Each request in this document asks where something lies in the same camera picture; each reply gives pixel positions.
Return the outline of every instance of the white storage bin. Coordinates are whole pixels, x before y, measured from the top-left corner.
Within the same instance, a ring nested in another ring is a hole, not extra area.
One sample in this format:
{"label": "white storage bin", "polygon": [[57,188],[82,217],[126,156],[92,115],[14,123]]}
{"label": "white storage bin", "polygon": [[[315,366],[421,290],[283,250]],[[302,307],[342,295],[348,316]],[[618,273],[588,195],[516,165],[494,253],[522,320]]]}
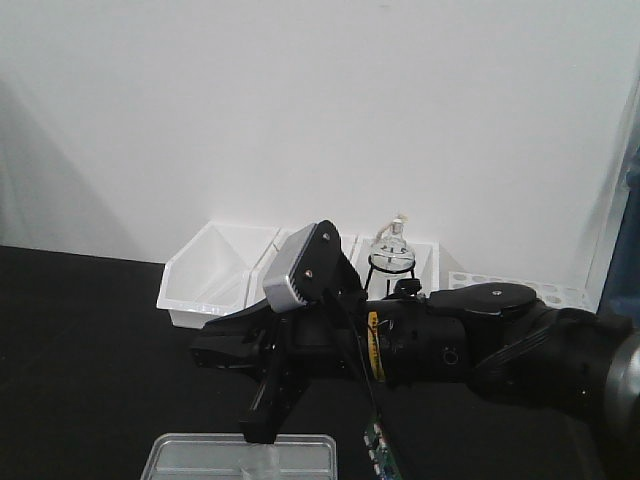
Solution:
{"label": "white storage bin", "polygon": [[209,222],[165,265],[157,307],[189,328],[242,310],[252,272],[277,233]]}
{"label": "white storage bin", "polygon": [[[440,244],[438,242],[417,243],[407,240],[416,253],[416,266],[414,273],[416,278],[422,283],[422,292],[429,293],[440,288]],[[353,260],[358,275],[364,287],[369,274],[369,253],[373,238],[359,237],[353,252]],[[391,280],[389,293],[393,293],[393,287],[400,278],[411,278],[410,273],[405,273]],[[387,293],[387,281],[380,272],[374,271],[369,282],[369,300],[379,300]]]}

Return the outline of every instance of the white plastic bin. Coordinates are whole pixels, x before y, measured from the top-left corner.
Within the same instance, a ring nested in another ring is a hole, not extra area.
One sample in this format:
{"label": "white plastic bin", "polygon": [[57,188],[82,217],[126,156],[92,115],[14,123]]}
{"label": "white plastic bin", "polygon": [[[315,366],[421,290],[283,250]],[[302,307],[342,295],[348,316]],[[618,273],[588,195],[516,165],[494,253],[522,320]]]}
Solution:
{"label": "white plastic bin", "polygon": [[209,222],[165,265],[157,307],[189,328],[242,310],[251,274],[278,230]]}

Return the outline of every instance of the black robotic arm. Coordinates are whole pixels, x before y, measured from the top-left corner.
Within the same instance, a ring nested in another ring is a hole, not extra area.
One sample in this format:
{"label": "black robotic arm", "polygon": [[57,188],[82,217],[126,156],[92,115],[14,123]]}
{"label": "black robotic arm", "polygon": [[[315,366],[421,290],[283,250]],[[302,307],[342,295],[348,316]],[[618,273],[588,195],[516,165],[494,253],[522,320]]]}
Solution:
{"label": "black robotic arm", "polygon": [[259,382],[240,419],[249,442],[272,443],[309,379],[325,377],[464,382],[491,401],[559,409],[637,452],[640,334],[627,318],[553,309],[508,283],[426,298],[407,279],[367,301],[326,220],[285,242],[263,286],[265,300],[209,322],[191,347],[199,366]]}

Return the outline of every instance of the yellow label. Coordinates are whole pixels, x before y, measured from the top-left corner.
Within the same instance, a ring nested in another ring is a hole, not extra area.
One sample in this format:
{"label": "yellow label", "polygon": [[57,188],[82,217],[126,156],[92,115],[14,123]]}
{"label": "yellow label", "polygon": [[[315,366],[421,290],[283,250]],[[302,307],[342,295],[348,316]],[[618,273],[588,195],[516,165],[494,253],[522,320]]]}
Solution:
{"label": "yellow label", "polygon": [[378,382],[385,381],[384,370],[382,369],[382,358],[380,356],[380,346],[378,344],[378,313],[369,312],[367,322],[367,339],[369,340],[369,364],[373,377]]}

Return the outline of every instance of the white wall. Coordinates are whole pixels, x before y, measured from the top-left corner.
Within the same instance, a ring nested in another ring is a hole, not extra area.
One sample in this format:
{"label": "white wall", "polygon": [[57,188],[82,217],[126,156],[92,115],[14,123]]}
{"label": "white wall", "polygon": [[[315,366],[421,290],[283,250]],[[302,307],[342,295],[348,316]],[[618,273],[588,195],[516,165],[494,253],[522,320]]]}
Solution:
{"label": "white wall", "polygon": [[164,261],[209,218],[402,211],[459,268],[585,284],[640,2],[0,8],[5,244]]}

